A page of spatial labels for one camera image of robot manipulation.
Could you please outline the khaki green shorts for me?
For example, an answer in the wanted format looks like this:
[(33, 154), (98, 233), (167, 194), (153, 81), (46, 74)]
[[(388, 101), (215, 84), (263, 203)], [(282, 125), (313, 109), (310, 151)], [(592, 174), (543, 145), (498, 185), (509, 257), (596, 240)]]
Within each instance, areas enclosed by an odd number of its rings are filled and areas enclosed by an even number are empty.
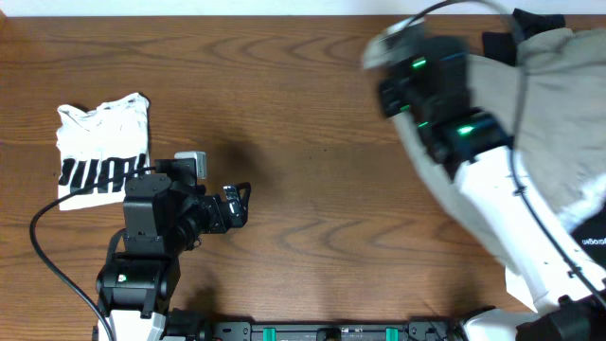
[[(605, 174), (605, 28), (559, 28), (522, 44), (529, 85), (517, 149), (531, 180), (556, 213), (580, 198), (582, 185)], [(493, 112), (512, 134), (520, 73), (485, 57), (470, 57), (473, 104)], [(421, 180), (443, 209), (503, 265), (514, 268), (477, 209), (452, 186), (424, 150), (410, 116), (391, 119)], [(605, 268), (605, 204), (573, 233)]]

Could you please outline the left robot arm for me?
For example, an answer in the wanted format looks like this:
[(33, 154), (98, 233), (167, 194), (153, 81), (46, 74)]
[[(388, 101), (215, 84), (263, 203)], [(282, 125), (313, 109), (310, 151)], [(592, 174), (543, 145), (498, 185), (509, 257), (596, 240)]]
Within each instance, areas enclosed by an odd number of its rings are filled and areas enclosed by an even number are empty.
[(172, 309), (181, 277), (179, 257), (204, 234), (244, 226), (249, 183), (208, 195), (187, 177), (155, 173), (129, 181), (125, 227), (110, 241), (98, 274), (98, 340), (210, 340), (212, 327), (198, 313)]

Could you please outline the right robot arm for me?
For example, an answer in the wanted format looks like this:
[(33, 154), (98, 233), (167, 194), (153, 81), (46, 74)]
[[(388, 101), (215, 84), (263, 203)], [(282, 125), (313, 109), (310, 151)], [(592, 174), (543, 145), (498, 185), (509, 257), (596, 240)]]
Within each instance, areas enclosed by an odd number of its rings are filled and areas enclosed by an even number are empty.
[(486, 308), (430, 328), (435, 340), (601, 340), (605, 271), (563, 229), (526, 172), (514, 138), (474, 106), (465, 43), (429, 36), (419, 17), (372, 38), (383, 115), (442, 207), (506, 266), (523, 313)]

